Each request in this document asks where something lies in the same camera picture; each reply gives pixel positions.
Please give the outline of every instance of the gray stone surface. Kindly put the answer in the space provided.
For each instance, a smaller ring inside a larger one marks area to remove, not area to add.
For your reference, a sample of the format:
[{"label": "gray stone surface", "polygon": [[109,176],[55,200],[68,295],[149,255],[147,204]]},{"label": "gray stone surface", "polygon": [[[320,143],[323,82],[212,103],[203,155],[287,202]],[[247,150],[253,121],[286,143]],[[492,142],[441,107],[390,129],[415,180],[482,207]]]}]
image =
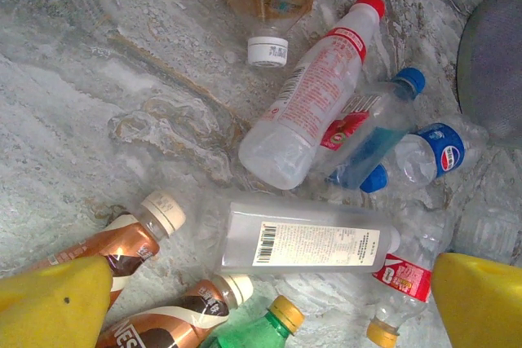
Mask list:
[{"label": "gray stone surface", "polygon": [[[209,275],[197,239],[215,240],[217,222],[201,224],[198,205],[224,187],[263,188],[238,163],[237,144],[354,1],[316,0],[292,29],[287,67],[265,71],[246,66],[245,32],[225,0],[0,0],[0,277],[97,232],[159,187],[186,206],[188,222],[133,276],[107,322],[167,303]],[[457,111],[458,42],[481,1],[386,0],[360,86],[416,65],[427,76],[419,125]],[[519,214],[521,163],[520,152],[490,148],[471,172],[408,197],[447,209],[451,224],[477,198]],[[398,203],[314,184],[294,194],[387,213]],[[254,283],[232,323],[284,293],[307,316],[289,346],[373,346],[364,336],[376,301],[368,276]],[[399,347],[449,346],[433,304],[400,332]]]}]

